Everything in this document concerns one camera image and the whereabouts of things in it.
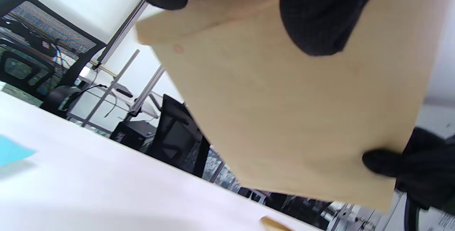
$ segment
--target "desk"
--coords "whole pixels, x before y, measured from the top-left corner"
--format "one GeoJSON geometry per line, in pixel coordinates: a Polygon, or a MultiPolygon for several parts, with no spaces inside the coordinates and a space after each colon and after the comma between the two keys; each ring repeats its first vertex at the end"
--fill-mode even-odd
{"type": "Polygon", "coordinates": [[[37,150],[0,168],[2,231],[318,230],[1,92],[0,134],[37,150]]]}

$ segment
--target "wood piece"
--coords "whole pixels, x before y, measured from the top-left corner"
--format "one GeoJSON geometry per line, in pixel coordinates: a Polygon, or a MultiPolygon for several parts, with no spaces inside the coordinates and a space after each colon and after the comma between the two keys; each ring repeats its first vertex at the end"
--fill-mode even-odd
{"type": "Polygon", "coordinates": [[[191,0],[137,24],[242,186],[388,210],[450,0],[370,0],[342,53],[309,57],[278,0],[191,0]]]}

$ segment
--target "blue paper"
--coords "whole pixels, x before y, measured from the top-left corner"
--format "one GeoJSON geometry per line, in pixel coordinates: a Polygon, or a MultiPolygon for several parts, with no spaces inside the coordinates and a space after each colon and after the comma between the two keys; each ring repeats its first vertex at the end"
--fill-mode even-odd
{"type": "Polygon", "coordinates": [[[7,137],[0,135],[0,166],[27,158],[35,153],[7,137]]]}

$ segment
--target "metal pole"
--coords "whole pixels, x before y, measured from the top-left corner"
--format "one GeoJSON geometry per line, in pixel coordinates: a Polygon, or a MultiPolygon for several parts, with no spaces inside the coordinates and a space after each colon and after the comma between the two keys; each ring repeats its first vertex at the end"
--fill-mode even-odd
{"type": "Polygon", "coordinates": [[[128,113],[127,117],[125,118],[125,121],[130,121],[131,118],[139,113],[139,110],[141,109],[142,105],[144,104],[144,101],[147,99],[148,95],[151,93],[151,90],[155,85],[158,83],[160,80],[161,76],[164,74],[165,70],[163,66],[159,66],[156,72],[153,74],[151,77],[150,81],[146,85],[146,87],[143,89],[141,92],[141,95],[136,99],[134,104],[132,105],[130,112],[128,113]]]}
{"type": "Polygon", "coordinates": [[[112,88],[114,88],[114,86],[117,84],[117,82],[120,80],[120,78],[123,76],[123,74],[125,73],[125,71],[128,69],[128,67],[131,65],[131,63],[133,63],[134,59],[138,56],[138,54],[140,53],[141,50],[139,49],[136,49],[136,51],[133,53],[133,55],[131,56],[131,58],[128,60],[127,64],[125,64],[125,66],[123,67],[123,69],[120,71],[120,73],[118,74],[117,77],[115,77],[114,81],[112,81],[111,85],[107,88],[106,92],[104,92],[103,96],[100,98],[100,100],[98,101],[98,103],[96,103],[95,107],[91,110],[90,114],[87,116],[86,120],[84,121],[84,123],[82,124],[82,127],[85,127],[90,119],[92,118],[92,116],[95,114],[96,110],[101,106],[101,104],[104,102],[104,100],[106,99],[107,95],[109,95],[109,93],[111,92],[112,88]]]}
{"type": "Polygon", "coordinates": [[[119,27],[114,36],[109,40],[109,42],[106,45],[106,48],[98,57],[98,64],[95,65],[93,69],[97,69],[101,64],[105,64],[109,60],[109,58],[112,56],[112,54],[114,54],[114,51],[123,41],[127,33],[131,30],[136,21],[138,21],[139,17],[145,11],[147,6],[148,4],[145,2],[145,0],[140,0],[138,2],[133,11],[127,17],[127,19],[119,27]]]}

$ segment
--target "computer tower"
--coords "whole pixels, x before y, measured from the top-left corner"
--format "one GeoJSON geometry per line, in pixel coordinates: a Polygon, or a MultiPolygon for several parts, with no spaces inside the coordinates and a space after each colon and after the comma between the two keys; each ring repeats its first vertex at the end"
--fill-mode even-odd
{"type": "Polygon", "coordinates": [[[110,139],[127,147],[140,150],[153,141],[156,127],[146,121],[122,121],[115,128],[110,139]]]}

